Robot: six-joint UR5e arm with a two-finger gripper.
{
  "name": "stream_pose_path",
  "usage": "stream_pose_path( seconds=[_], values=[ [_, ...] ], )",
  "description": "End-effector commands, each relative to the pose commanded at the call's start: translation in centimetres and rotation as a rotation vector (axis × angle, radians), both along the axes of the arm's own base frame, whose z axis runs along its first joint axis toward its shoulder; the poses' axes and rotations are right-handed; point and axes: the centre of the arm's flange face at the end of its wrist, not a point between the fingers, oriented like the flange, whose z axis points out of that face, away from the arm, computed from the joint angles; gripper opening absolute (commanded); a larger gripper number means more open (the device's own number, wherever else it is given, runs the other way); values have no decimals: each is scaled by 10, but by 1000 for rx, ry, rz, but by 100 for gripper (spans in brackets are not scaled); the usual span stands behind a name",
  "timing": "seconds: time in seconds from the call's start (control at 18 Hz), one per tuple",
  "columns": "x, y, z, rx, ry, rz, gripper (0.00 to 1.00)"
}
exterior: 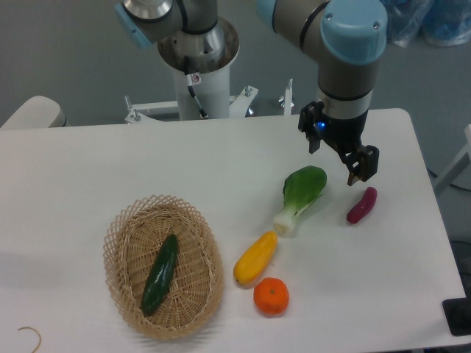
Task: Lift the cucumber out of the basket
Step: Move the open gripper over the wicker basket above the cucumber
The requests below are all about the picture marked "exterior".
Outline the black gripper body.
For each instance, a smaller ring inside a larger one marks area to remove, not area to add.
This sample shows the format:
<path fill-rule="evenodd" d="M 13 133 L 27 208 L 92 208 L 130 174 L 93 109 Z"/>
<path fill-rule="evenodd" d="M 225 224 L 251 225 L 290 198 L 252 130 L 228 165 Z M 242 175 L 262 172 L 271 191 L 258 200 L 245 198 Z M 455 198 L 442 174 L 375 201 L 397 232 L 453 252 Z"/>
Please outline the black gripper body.
<path fill-rule="evenodd" d="M 325 113 L 325 104 L 312 101 L 301 109 L 298 130 L 307 135 L 318 135 L 339 155 L 351 152 L 356 144 L 362 144 L 368 111 L 354 118 L 340 119 Z"/>

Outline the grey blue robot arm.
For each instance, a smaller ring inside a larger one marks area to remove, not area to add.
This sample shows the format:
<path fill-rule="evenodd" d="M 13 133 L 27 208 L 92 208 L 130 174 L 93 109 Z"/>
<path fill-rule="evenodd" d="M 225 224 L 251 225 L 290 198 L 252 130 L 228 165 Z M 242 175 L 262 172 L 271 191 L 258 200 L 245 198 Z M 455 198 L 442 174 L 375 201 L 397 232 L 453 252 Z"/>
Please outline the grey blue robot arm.
<path fill-rule="evenodd" d="M 318 96 L 300 112 L 310 152 L 335 150 L 349 183 L 378 169 L 379 151 L 361 142 L 388 15 L 379 1 L 258 1 L 260 18 L 318 65 Z M 181 119 L 229 118 L 229 68 L 239 50 L 215 1 L 119 1 L 121 25 L 140 47 L 157 46 L 174 75 Z"/>

